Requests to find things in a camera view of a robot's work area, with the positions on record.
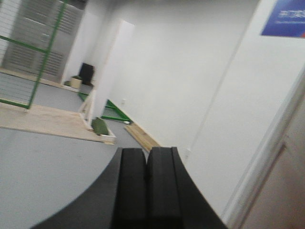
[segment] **wooden plank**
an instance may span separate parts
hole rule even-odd
[[[56,135],[114,144],[115,135],[96,135],[88,131],[80,114],[56,108],[33,105],[24,112],[13,106],[0,104],[0,127],[46,135]]]
[[[154,146],[160,146],[160,144],[158,144],[152,137],[150,137],[135,123],[126,125],[125,129],[147,152],[150,152]]]

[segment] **gray carpet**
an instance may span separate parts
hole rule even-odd
[[[77,111],[74,92],[41,84],[34,103]],[[117,147],[140,147],[124,124],[107,121],[117,143],[71,139],[0,128],[0,228],[27,229],[81,194]]]

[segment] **white wall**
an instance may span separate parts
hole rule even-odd
[[[161,145],[178,146],[184,152],[256,2],[124,5],[117,17],[136,28],[110,99]]]
[[[108,0],[89,0],[84,11],[77,35],[75,37],[65,70],[62,83],[74,75],[78,75],[83,62],[96,64],[93,57],[96,44],[103,39],[103,25],[106,20]]]
[[[187,169],[226,223],[304,65],[304,40],[260,36],[275,2],[260,1],[236,55],[255,0],[118,11],[136,30],[110,99],[161,145],[190,149]]]
[[[275,0],[262,0],[192,148],[187,168],[228,222],[264,151],[277,111],[304,65],[302,39],[260,36]]]
[[[303,229],[305,179],[285,150],[273,168],[243,229]]]
[[[285,134],[282,151],[244,229],[305,228],[305,99]]]

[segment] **green railing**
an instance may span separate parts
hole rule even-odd
[[[0,102],[30,109],[68,0],[0,1]]]

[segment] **blue sign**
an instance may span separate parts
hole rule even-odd
[[[305,37],[305,0],[278,0],[262,35]]]

